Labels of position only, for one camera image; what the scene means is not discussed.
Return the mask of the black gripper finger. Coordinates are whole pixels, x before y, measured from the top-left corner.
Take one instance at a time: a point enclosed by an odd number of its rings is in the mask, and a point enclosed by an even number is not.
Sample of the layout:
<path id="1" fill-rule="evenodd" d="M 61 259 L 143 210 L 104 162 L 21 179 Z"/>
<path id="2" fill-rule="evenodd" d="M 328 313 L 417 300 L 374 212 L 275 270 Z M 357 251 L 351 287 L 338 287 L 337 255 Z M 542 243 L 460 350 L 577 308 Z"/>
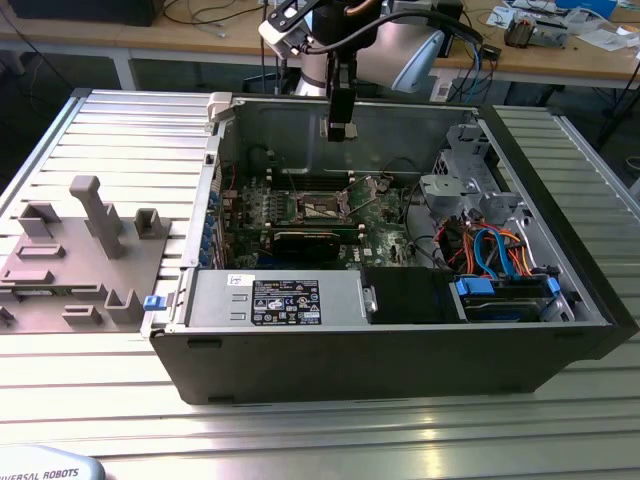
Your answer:
<path id="1" fill-rule="evenodd" d="M 342 142 L 351 122 L 356 98 L 356 67 L 353 54 L 331 53 L 327 61 L 327 139 Z"/>

